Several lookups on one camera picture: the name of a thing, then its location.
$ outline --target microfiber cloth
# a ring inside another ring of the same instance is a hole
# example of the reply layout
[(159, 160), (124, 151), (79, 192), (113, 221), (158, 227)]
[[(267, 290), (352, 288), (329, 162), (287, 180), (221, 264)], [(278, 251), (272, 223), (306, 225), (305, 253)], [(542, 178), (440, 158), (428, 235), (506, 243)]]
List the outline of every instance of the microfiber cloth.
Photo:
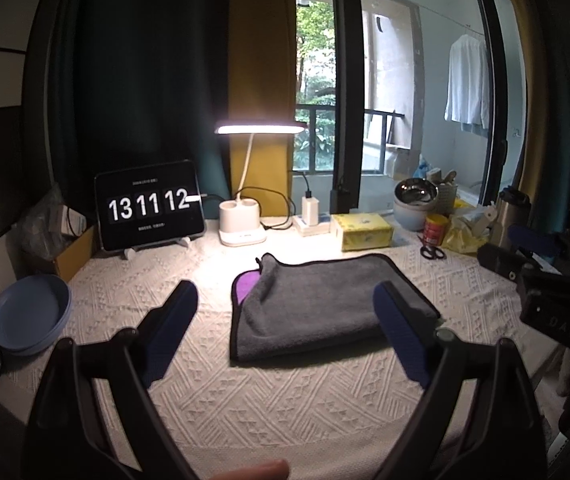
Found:
[(232, 285), (229, 354), (238, 362), (382, 336), (372, 300), (380, 282), (422, 297), (385, 254), (292, 266), (267, 253), (259, 267)]

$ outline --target window glass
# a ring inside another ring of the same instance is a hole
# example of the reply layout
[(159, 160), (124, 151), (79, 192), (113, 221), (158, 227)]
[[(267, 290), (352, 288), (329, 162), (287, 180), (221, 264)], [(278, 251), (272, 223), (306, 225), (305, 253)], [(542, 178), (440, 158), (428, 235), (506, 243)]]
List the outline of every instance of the window glass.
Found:
[(292, 200), (300, 211), (305, 194), (305, 172), (320, 201), (329, 211), (334, 173), (336, 57), (332, 0), (297, 0), (296, 118), (308, 128), (294, 140)]
[(500, 21), (507, 68), (507, 158), (500, 177), (502, 189), (513, 182), (518, 167), (525, 137), (527, 91), (525, 62), (514, 8), (510, 0), (494, 0), (494, 2)]
[[(443, 175), (456, 170), (462, 198), (477, 203), (492, 110), (478, 1), (362, 0), (362, 6), (370, 108), (359, 209), (392, 208), (396, 184), (421, 160)], [(452, 47), (458, 54), (450, 59)], [(465, 66), (467, 52), (473, 52), (471, 66)], [(473, 85), (463, 83), (463, 73)]]

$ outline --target wire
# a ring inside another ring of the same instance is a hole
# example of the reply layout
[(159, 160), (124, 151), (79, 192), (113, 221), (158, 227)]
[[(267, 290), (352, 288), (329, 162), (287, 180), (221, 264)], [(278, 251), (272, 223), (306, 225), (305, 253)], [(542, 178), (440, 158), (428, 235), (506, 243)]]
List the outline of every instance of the wire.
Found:
[(68, 208), (68, 228), (70, 229), (70, 233), (72, 233), (73, 237), (78, 238), (80, 235), (77, 235), (72, 229), (72, 222), (70, 221), (70, 207), (69, 206), (64, 206), (64, 207)]
[(228, 200), (226, 198), (223, 198), (220, 195), (215, 195), (214, 193), (201, 193), (201, 198), (203, 200), (207, 200), (209, 198), (217, 198), (217, 199), (219, 199), (219, 202), (225, 202), (225, 200)]
[[(257, 189), (260, 191), (267, 191), (269, 193), (275, 193), (277, 195), (280, 195), (281, 198), (285, 201), (285, 205), (287, 207), (287, 218), (285, 219), (284, 222), (281, 222), (280, 224), (275, 224), (275, 225), (265, 225), (263, 222), (261, 222), (261, 225), (263, 226), (263, 228), (265, 230), (269, 230), (272, 229), (274, 231), (285, 231), (287, 229), (289, 229), (292, 224), (293, 224), (293, 220), (291, 219), (293, 216), (296, 216), (296, 204), (294, 204), (294, 201), (292, 199), (290, 199), (289, 197), (285, 196), (283, 193), (281, 193), (280, 191), (276, 191), (274, 189), (267, 189), (266, 187), (258, 187), (258, 186), (245, 186), (242, 187), (241, 189), (239, 189), (238, 191), (236, 191), (236, 196), (240, 196), (241, 192), (243, 192), (246, 189)], [(261, 203), (258, 203), (258, 209), (259, 209), (259, 214), (262, 215), (262, 211), (261, 211)]]
[(307, 176), (305, 175), (305, 171), (302, 172), (303, 178), (305, 179), (305, 185), (307, 186), (307, 191), (312, 193), (312, 190), (309, 189), (309, 181), (307, 180)]
[(243, 174), (241, 175), (241, 181), (238, 184), (239, 191), (236, 191), (236, 200), (240, 198), (240, 190), (243, 189), (245, 185), (245, 177), (247, 176), (247, 168), (249, 166), (249, 156), (252, 153), (252, 143), (254, 142), (254, 134), (250, 134), (249, 142), (247, 143), (247, 151), (245, 152), (245, 165), (243, 166)]

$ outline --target person's hand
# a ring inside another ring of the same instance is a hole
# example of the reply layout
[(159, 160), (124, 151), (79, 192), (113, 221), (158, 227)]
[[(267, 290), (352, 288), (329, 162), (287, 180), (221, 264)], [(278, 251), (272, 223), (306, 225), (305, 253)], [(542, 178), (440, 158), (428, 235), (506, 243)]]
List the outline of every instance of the person's hand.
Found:
[(285, 460), (274, 460), (253, 467), (244, 467), (214, 475), (209, 480), (287, 480), (289, 464)]

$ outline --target teal curtain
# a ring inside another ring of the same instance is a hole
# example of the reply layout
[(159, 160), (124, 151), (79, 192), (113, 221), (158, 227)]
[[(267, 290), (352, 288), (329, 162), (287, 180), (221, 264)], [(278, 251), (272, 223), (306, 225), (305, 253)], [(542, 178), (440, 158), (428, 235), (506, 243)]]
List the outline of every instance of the teal curtain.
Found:
[[(190, 158), (227, 198), (216, 119), (227, 115), (228, 0), (63, 0), (50, 131), (56, 180), (93, 210), (94, 176)], [(205, 203), (216, 218), (215, 201)]]

